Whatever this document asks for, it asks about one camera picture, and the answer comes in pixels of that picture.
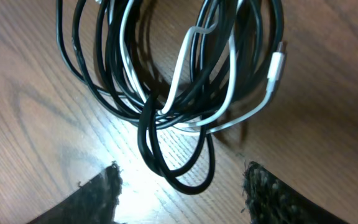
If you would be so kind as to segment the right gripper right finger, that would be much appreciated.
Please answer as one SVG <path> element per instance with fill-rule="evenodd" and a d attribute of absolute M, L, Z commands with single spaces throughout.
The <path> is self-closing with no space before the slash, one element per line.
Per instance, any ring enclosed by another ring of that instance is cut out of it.
<path fill-rule="evenodd" d="M 245 172 L 243 194 L 250 222 L 257 224 L 345 224 L 337 217 L 251 161 Z"/>

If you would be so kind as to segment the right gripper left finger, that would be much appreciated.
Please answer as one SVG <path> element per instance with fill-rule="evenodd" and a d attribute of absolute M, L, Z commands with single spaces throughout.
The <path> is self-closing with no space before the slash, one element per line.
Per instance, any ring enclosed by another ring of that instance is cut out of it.
<path fill-rule="evenodd" d="M 116 162 L 102 170 L 65 200 L 33 219 L 42 224 L 111 224 L 122 189 Z"/>

